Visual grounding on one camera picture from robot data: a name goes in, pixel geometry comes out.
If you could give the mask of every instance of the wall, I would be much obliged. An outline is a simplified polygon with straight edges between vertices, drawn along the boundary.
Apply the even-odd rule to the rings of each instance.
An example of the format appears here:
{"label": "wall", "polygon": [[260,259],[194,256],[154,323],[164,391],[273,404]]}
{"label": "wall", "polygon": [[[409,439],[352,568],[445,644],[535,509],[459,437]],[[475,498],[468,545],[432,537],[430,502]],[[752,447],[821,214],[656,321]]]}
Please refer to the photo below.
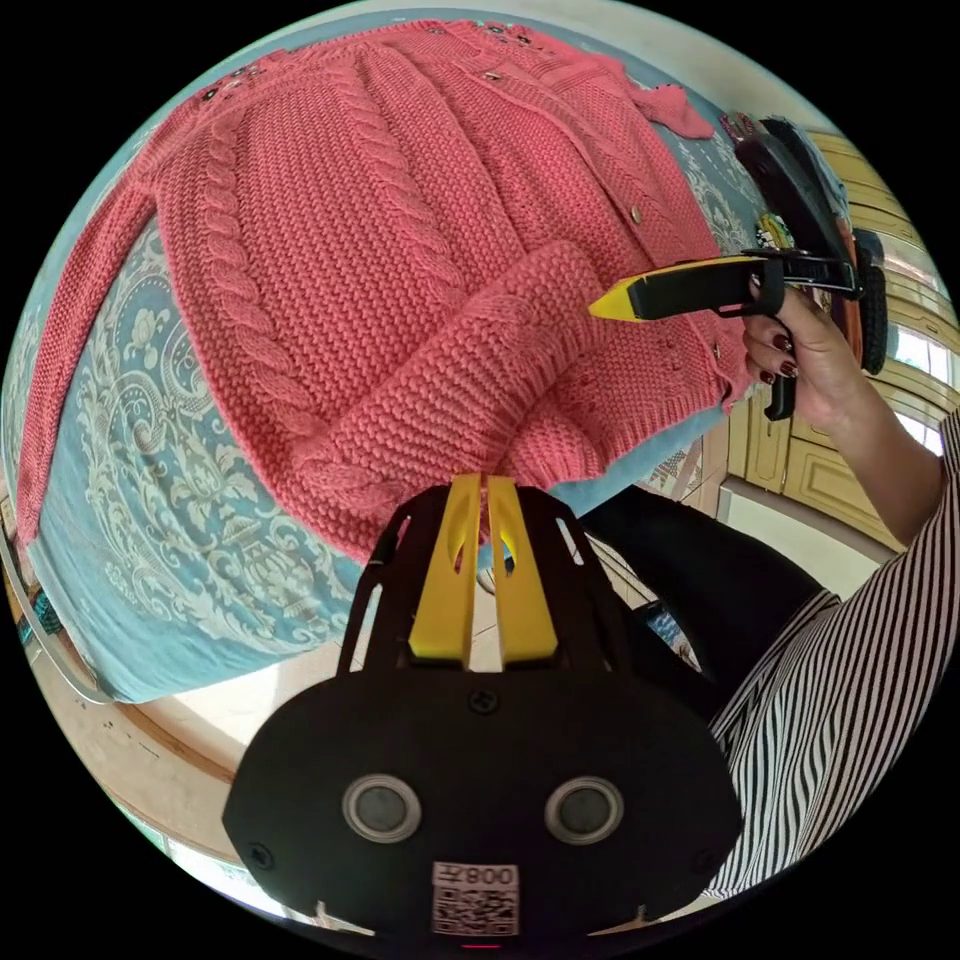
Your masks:
{"label": "wall", "polygon": [[782,501],[781,497],[772,497],[771,504],[731,493],[729,488],[726,494],[723,509],[727,524],[779,550],[844,600],[880,567],[882,559],[876,551],[867,556],[804,520],[778,510],[781,504],[776,501]]}

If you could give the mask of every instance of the black pants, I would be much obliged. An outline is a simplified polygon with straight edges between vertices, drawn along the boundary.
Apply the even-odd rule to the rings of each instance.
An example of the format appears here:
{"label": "black pants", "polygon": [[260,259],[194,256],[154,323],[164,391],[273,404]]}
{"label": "black pants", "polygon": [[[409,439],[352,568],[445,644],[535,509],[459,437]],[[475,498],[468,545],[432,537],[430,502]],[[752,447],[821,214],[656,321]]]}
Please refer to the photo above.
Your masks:
{"label": "black pants", "polygon": [[623,604],[635,672],[709,721],[800,608],[823,588],[759,540],[706,514],[629,487],[582,517],[683,630],[688,667]]}

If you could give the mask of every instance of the pink knitted cardigan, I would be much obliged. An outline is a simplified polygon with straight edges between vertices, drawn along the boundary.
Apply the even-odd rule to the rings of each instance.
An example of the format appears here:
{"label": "pink knitted cardigan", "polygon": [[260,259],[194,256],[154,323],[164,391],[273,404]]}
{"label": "pink knitted cardigan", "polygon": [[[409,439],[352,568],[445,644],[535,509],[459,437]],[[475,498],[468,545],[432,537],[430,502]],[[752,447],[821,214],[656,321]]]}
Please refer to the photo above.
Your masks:
{"label": "pink knitted cardigan", "polygon": [[682,90],[521,28],[420,21],[271,54],[175,109],[68,260],[27,405],[36,535],[71,377],[156,215],[224,420],[277,502],[364,560],[451,475],[603,474],[748,377],[738,324],[589,316],[616,280],[717,256],[650,121]]}

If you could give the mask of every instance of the qr code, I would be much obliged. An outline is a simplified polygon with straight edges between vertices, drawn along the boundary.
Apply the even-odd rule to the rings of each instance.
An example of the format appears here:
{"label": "qr code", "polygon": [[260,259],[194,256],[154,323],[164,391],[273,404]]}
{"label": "qr code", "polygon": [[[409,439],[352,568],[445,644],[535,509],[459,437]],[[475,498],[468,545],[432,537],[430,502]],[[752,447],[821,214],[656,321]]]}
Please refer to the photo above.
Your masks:
{"label": "qr code", "polygon": [[434,887],[433,929],[457,936],[516,936],[519,906],[516,890]]}

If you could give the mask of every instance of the floral pattern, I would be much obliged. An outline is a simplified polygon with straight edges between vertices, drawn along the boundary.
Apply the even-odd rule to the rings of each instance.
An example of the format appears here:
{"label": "floral pattern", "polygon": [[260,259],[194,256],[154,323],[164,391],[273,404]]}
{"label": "floral pattern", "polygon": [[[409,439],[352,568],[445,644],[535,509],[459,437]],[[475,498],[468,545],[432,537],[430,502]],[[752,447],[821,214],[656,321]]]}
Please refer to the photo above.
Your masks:
{"label": "floral pattern", "polygon": [[354,565],[280,510],[230,435],[156,220],[100,310],[68,405],[86,500],[114,558],[105,573],[128,604],[276,655],[341,638]]}
{"label": "floral pattern", "polygon": [[677,159],[721,252],[729,256],[755,246],[754,225],[763,199],[729,140],[714,133],[709,141],[713,149],[676,140]]}
{"label": "floral pattern", "polygon": [[23,424],[27,416],[27,384],[33,373],[40,348],[40,333],[43,329],[43,311],[35,305],[24,311],[20,325],[14,334],[3,378],[3,473],[7,489],[14,503],[17,499],[16,464],[20,462],[23,446]]}

